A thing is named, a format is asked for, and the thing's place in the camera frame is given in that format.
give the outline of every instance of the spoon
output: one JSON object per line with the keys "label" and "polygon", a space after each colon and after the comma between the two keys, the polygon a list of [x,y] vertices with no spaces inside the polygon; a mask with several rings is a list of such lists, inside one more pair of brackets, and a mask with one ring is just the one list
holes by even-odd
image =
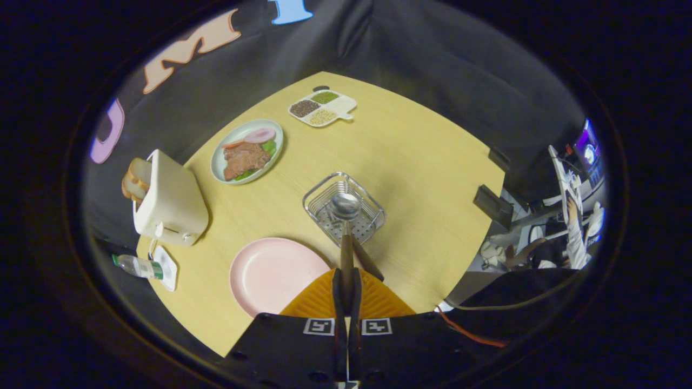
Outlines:
{"label": "spoon", "polygon": [[358,217],[361,203],[348,193],[337,193],[331,198],[334,216],[343,221],[341,234],[341,303],[344,313],[350,316],[353,299],[353,241],[349,222]]}

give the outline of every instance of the person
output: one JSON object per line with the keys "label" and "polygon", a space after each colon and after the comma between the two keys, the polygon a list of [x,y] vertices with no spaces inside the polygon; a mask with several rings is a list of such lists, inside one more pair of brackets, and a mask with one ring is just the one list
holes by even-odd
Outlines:
{"label": "person", "polygon": [[570,198],[567,200],[567,259],[563,257],[563,250],[557,241],[540,238],[526,246],[517,256],[507,260],[507,267],[512,270],[526,269],[524,263],[528,262],[533,269],[582,269],[591,260],[591,255],[586,252],[582,240],[578,214],[576,203]]}

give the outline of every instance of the metal basket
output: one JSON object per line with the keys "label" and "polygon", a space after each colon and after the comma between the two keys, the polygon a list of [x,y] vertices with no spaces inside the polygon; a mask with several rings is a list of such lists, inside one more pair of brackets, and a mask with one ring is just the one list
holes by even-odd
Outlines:
{"label": "metal basket", "polygon": [[362,186],[348,174],[332,173],[303,196],[303,208],[312,220],[341,247],[343,221],[337,219],[331,209],[331,198],[338,193],[354,195],[361,202],[361,213],[350,221],[351,232],[362,244],[385,223],[385,210],[382,209]]}

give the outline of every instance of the plastic water bottle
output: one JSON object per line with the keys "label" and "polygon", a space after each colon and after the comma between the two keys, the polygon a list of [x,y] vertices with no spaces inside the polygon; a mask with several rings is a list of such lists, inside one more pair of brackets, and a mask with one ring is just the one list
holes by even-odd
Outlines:
{"label": "plastic water bottle", "polygon": [[117,257],[115,254],[111,256],[113,257],[113,263],[117,267],[136,277],[163,279],[163,270],[158,262],[143,260],[142,258],[125,254]]}

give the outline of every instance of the grains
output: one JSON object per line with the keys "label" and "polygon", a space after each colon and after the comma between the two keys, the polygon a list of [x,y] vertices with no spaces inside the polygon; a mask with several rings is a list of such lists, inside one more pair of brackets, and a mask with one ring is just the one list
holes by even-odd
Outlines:
{"label": "grains", "polygon": [[308,121],[312,125],[323,125],[331,122],[334,118],[336,118],[336,114],[334,112],[327,111],[326,109],[319,109],[310,116]]}
{"label": "grains", "polygon": [[291,111],[293,115],[302,118],[319,107],[320,105],[316,102],[312,102],[310,100],[301,100],[294,105],[291,105],[289,111]]}
{"label": "grains", "polygon": [[312,96],[312,100],[319,102],[320,104],[327,104],[328,102],[334,100],[337,97],[339,97],[339,95],[336,93],[322,92],[322,93],[319,93],[319,94]]}

